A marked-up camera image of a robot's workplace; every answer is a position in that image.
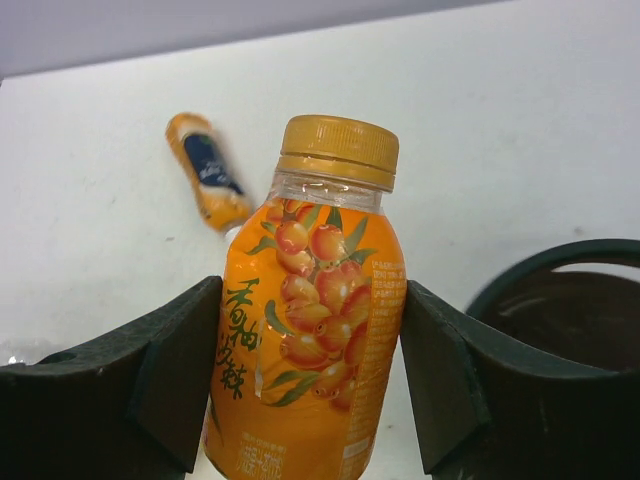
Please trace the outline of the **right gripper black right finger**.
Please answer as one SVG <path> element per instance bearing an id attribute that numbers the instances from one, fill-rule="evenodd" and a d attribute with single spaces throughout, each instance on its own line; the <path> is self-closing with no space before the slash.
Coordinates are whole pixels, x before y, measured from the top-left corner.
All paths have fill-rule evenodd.
<path id="1" fill-rule="evenodd" d="M 423 471 L 435 479 L 635 479 L 639 375 L 516 340 L 410 281 L 401 328 Z"/>

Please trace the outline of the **small orange berry juice bottle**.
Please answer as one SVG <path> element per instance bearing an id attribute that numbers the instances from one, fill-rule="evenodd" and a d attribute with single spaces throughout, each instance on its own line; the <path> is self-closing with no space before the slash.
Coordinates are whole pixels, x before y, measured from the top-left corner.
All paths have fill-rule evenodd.
<path id="1" fill-rule="evenodd" d="M 375 443 L 407 291 L 383 213 L 397 137 L 292 118 L 265 202 L 233 237 L 204 448 L 228 479 L 357 479 Z"/>

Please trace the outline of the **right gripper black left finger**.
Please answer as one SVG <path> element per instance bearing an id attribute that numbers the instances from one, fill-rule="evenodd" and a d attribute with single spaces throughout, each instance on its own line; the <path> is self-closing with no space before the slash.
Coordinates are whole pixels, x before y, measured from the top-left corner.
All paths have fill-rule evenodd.
<path id="1" fill-rule="evenodd" d="M 182 479 L 194 469 L 222 281 L 33 365 L 1 370 L 5 479 Z"/>

